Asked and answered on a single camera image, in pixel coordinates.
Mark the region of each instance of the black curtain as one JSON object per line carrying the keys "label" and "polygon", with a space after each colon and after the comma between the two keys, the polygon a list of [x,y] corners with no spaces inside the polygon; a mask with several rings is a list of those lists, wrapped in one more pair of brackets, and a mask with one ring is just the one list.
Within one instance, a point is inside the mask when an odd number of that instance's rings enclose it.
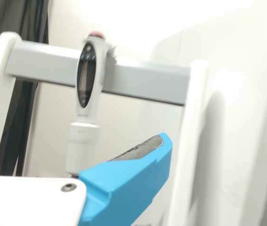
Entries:
{"label": "black curtain", "polygon": [[[18,33],[23,40],[48,43],[48,0],[0,0],[0,34]],[[0,175],[22,175],[37,84],[16,81],[0,142]]]}

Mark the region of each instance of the blue holder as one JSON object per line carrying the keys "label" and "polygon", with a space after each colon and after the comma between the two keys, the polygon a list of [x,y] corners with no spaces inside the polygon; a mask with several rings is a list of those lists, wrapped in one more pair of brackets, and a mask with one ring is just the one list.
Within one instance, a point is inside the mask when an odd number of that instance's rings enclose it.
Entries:
{"label": "blue holder", "polygon": [[87,187],[79,226],[130,226],[151,204],[169,177],[172,141],[140,159],[108,161],[82,171]]}

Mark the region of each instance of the white wall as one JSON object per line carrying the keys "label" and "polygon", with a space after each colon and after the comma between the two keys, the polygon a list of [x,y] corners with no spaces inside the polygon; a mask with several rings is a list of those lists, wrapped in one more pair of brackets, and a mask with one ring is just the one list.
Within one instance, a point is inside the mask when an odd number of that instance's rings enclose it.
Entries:
{"label": "white wall", "polygon": [[204,129],[191,206],[197,211],[187,225],[259,225],[267,194],[267,1],[178,32],[157,45],[156,57],[169,60],[177,40],[172,62],[209,60],[206,113],[222,129]]}
{"label": "white wall", "polygon": [[[52,1],[49,9],[49,42],[51,45],[80,49],[82,40],[91,30],[101,30],[106,39],[117,46],[117,56],[182,65],[179,59],[186,48],[181,46],[181,36],[159,43],[161,40],[212,16],[245,7],[250,2]],[[74,90],[40,84],[34,111],[26,174],[67,177],[65,152],[68,125],[75,118]],[[178,106],[102,94],[99,112],[102,132],[98,148],[103,150],[103,155],[89,161],[106,161],[162,131],[167,132],[175,144],[177,142],[178,122],[182,112]],[[169,182],[155,198],[155,208],[150,208],[141,216],[142,222],[148,223],[155,218],[154,223],[158,223],[157,216],[163,212],[169,199],[176,156],[177,150],[174,149]]]}

